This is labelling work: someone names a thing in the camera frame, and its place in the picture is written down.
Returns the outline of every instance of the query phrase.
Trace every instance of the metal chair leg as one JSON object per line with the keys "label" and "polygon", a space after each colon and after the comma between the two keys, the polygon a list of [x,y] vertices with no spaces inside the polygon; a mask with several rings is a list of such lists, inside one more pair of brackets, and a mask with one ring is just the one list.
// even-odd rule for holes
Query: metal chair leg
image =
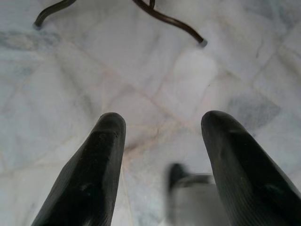
{"label": "metal chair leg", "polygon": [[64,8],[67,8],[68,6],[72,5],[74,2],[76,2],[76,0],[63,0],[57,4],[47,7],[38,15],[36,21],[33,23],[33,27],[36,30],[41,29],[42,23],[44,22],[47,16],[56,13],[57,11],[60,11]]}
{"label": "metal chair leg", "polygon": [[155,0],[150,0],[150,5],[147,5],[142,0],[133,0],[134,3],[136,3],[137,6],[139,6],[142,10],[144,10],[146,13],[151,15],[152,17],[167,23],[171,24],[173,26],[176,26],[184,31],[186,31],[188,34],[190,34],[199,44],[201,47],[205,47],[207,45],[207,41],[200,36],[192,27],[189,25],[183,23],[182,21],[179,21],[177,19],[174,19],[172,17],[166,16],[162,13],[159,13],[158,11],[154,10],[155,7]]}
{"label": "metal chair leg", "polygon": [[[76,2],[76,0],[63,0],[57,4],[54,4],[46,9],[44,9],[38,15],[36,21],[33,23],[33,27],[37,30],[41,29],[41,26],[47,16],[49,16],[53,13],[56,13],[57,11],[60,11],[64,8],[67,8],[68,6],[72,5],[74,2]],[[156,0],[150,0],[150,5],[147,5],[145,2],[143,2],[143,0],[133,0],[133,2],[136,3],[137,6],[139,6],[142,10],[144,10],[146,13],[148,13],[152,17],[154,17],[164,23],[171,24],[173,26],[176,26],[176,27],[186,31],[201,45],[201,47],[205,47],[207,45],[207,41],[202,36],[200,36],[189,25],[183,23],[182,21],[179,21],[172,17],[166,16],[166,15],[161,14],[158,11],[154,10]]]}

